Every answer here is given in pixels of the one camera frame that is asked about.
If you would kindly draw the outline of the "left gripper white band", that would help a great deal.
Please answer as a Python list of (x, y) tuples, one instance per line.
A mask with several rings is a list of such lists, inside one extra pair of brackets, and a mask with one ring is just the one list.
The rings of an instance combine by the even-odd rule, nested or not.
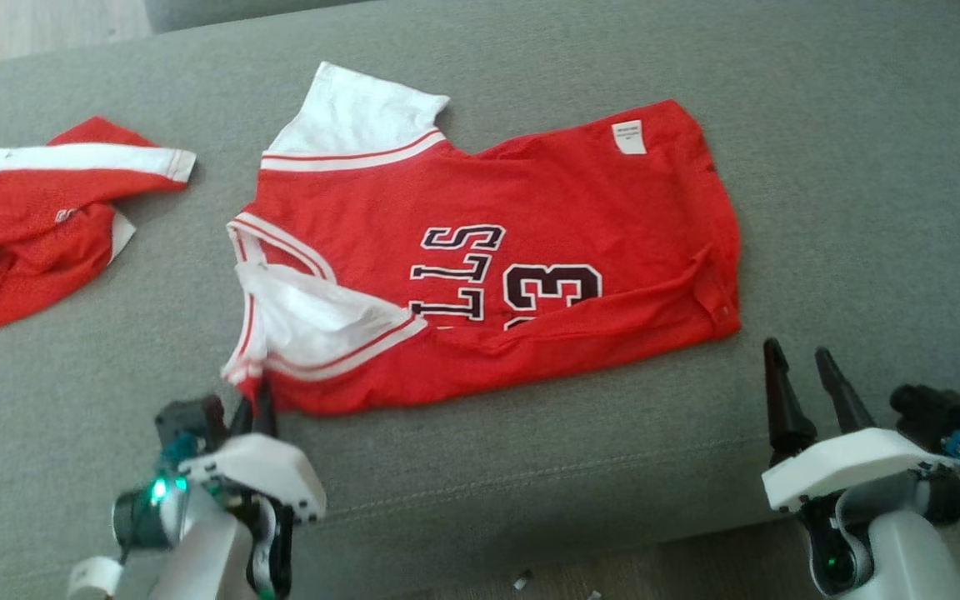
[(241, 398), (229, 423), (229, 437), (216, 452), (182, 461), (176, 489), (176, 525), (228, 515), (244, 527), (271, 527), (275, 508), (288, 510), (289, 522), (321, 520), (327, 494), (308, 456), (279, 437), (269, 380), (252, 400)]

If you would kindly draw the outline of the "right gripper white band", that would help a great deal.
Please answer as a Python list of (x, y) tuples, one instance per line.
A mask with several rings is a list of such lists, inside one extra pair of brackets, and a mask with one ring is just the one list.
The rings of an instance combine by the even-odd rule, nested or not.
[(772, 510), (800, 512), (812, 498), (919, 468), (957, 468), (956, 458), (919, 447), (899, 432), (877, 427), (873, 415), (827, 347), (814, 353), (822, 387), (830, 396), (842, 436), (817, 441), (817, 429), (793, 391), (788, 361), (775, 337), (763, 342), (770, 468), (763, 489)]

